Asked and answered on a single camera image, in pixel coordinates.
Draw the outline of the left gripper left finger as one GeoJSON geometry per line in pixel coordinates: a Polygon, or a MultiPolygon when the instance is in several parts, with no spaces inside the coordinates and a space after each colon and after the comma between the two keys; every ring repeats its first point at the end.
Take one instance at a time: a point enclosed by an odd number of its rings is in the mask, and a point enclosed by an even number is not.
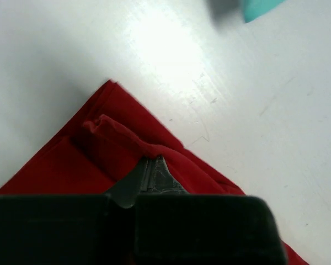
{"type": "Polygon", "coordinates": [[[134,202],[149,160],[106,193],[0,195],[0,264],[134,264],[134,202]]]}

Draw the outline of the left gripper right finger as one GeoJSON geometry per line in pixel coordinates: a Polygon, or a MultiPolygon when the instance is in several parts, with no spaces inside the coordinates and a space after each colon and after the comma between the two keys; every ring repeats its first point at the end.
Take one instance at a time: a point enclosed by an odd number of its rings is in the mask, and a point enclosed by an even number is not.
{"type": "Polygon", "coordinates": [[[134,204],[136,264],[286,264],[265,201],[242,195],[193,195],[162,156],[146,162],[134,204]]]}

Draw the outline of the dark red t-shirt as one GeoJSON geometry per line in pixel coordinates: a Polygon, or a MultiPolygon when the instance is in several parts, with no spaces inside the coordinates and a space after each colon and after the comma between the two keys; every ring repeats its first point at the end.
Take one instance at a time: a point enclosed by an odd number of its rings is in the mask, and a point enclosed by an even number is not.
{"type": "MultiPolygon", "coordinates": [[[[146,158],[162,156],[193,195],[245,193],[199,159],[119,84],[108,81],[2,188],[0,195],[106,193],[146,158]]],[[[282,240],[286,264],[304,260],[282,240]]]]}

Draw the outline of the folded teal t-shirt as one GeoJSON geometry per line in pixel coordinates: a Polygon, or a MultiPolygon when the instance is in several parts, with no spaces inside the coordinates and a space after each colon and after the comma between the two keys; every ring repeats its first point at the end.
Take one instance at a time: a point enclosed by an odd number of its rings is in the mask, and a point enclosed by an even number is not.
{"type": "Polygon", "coordinates": [[[240,7],[245,23],[249,23],[276,8],[284,0],[240,0],[240,7]]]}

